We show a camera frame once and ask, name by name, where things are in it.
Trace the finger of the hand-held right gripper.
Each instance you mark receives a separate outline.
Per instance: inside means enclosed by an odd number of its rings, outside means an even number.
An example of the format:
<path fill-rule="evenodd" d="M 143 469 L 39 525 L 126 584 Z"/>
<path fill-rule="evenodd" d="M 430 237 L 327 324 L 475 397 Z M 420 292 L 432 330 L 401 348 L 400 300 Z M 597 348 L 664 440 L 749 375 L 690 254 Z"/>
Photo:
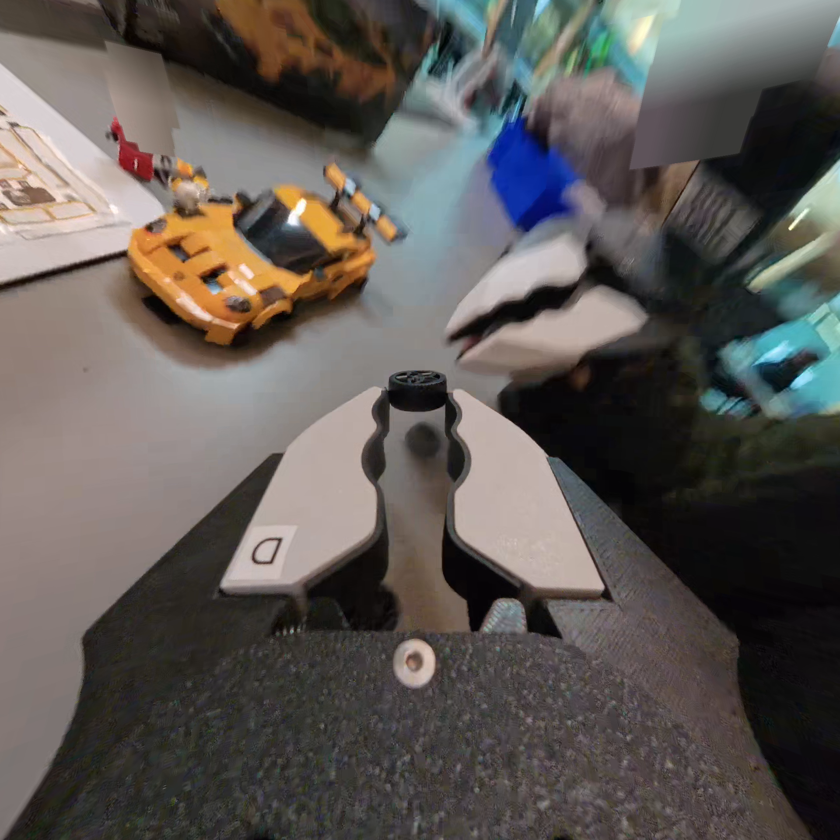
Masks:
<path fill-rule="evenodd" d="M 636 335 L 648 321 L 648 312 L 633 298 L 592 287 L 575 293 L 561 308 L 490 327 L 462 350 L 458 364 L 478 375 L 564 373 L 589 352 Z"/>
<path fill-rule="evenodd" d="M 493 329 L 561 308 L 586 269 L 586 247 L 573 233 L 509 251 L 458 303 L 445 328 L 446 341 L 482 338 Z"/>

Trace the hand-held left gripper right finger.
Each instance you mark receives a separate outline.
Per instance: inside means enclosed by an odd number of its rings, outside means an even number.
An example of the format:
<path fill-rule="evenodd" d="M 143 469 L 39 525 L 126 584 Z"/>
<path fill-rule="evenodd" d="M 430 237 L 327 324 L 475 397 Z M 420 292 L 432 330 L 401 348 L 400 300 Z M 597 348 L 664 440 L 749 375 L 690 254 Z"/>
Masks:
<path fill-rule="evenodd" d="M 457 548 L 525 595 L 601 599 L 606 585 L 543 449 L 461 389 L 446 423 Z"/>

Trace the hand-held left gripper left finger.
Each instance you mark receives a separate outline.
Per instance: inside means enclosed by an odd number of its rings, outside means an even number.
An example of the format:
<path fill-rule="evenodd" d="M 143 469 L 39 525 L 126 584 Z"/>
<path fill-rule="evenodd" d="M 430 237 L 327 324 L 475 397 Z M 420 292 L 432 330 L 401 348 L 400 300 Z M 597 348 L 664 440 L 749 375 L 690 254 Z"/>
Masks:
<path fill-rule="evenodd" d="M 389 402 L 371 387 L 301 432 L 280 459 L 220 581 L 225 595 L 367 598 L 388 565 Z"/>

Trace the yellow lego car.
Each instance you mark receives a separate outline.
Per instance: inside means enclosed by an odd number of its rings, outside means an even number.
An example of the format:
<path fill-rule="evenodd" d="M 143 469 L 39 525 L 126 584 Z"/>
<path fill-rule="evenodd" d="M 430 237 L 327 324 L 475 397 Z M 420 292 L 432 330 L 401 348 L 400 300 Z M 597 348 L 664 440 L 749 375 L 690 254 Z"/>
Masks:
<path fill-rule="evenodd" d="M 256 197 L 211 195 L 195 216 L 173 207 L 129 239 L 127 259 L 144 300 L 228 346 L 298 304 L 361 290 L 376 260 L 371 233 L 386 243 L 406 228 L 331 161 L 325 198 L 299 185 L 271 185 Z"/>

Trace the lego set box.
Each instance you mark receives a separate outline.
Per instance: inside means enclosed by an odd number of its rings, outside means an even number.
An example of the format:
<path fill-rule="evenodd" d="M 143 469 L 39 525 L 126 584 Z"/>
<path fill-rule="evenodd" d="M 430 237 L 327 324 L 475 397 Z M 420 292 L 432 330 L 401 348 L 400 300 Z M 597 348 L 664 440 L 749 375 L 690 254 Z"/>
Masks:
<path fill-rule="evenodd" d="M 412 1 L 99 1 L 157 51 L 363 147 L 380 139 L 440 34 Z"/>

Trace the small white yellow lego piece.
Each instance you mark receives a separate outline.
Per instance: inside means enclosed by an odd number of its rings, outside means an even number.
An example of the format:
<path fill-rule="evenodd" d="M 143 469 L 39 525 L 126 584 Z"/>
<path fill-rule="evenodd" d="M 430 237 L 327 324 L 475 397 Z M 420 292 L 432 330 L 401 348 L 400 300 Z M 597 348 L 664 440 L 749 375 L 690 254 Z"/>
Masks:
<path fill-rule="evenodd" d="M 183 216 L 200 214 L 211 195 L 204 169 L 163 154 L 153 155 L 152 162 L 154 179 L 170 191 L 174 210 Z"/>

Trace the red lego minifigure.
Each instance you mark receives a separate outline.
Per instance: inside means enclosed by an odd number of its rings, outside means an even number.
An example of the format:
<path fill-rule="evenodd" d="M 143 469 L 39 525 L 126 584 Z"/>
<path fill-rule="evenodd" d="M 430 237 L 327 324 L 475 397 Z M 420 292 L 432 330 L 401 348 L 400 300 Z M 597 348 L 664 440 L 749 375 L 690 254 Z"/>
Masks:
<path fill-rule="evenodd" d="M 107 137 L 118 147 L 118 163 L 121 168 L 142 182 L 152 182 L 155 178 L 155 156 L 143 152 L 139 145 L 127 139 L 118 118 L 110 123 Z"/>

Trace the lego sticker sheet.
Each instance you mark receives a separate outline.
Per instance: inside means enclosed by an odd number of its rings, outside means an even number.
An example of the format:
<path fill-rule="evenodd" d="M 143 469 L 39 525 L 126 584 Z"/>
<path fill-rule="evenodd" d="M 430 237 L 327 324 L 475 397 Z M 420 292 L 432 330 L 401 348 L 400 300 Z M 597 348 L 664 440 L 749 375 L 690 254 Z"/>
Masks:
<path fill-rule="evenodd" d="M 3 247 L 125 223 L 118 208 L 45 136 L 1 109 Z"/>

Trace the blue plastic container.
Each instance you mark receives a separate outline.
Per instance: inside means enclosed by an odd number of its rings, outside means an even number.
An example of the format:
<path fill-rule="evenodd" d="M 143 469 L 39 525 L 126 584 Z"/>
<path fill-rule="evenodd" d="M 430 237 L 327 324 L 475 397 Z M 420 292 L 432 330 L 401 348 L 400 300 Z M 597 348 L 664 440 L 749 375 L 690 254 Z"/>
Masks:
<path fill-rule="evenodd" d="M 515 228 L 572 214 L 565 194 L 580 179 L 568 162 L 532 134 L 523 117 L 504 124 L 487 155 L 490 183 Z"/>

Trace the white metal book stand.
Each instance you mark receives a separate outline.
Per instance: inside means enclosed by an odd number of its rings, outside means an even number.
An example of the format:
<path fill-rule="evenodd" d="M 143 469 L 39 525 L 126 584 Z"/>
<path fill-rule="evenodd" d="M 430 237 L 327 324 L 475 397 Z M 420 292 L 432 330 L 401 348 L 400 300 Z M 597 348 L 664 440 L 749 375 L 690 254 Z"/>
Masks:
<path fill-rule="evenodd" d="M 163 206 L 156 197 L 5 66 L 1 67 L 1 105 L 18 122 L 45 136 L 126 219 L 117 227 L 80 234 L 19 241 L 7 247 L 1 242 L 2 287 L 121 256 L 132 230 L 162 214 Z"/>

